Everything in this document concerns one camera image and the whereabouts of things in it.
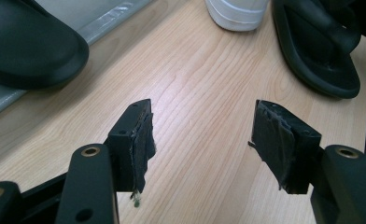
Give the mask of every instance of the black slipper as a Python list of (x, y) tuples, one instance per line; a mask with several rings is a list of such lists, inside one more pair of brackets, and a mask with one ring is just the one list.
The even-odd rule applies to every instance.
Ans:
[(287, 64), (303, 82), (328, 95), (354, 98), (359, 77), (349, 53), (360, 42), (354, 13), (318, 0), (274, 0), (273, 15)]
[(25, 90), (60, 85), (88, 57), (86, 41), (34, 0), (0, 0), (0, 84)]

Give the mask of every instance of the white shoe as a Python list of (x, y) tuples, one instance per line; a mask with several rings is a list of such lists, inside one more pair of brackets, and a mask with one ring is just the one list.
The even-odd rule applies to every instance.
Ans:
[(213, 21), (226, 30), (250, 31), (261, 21), (268, 0), (205, 0)]

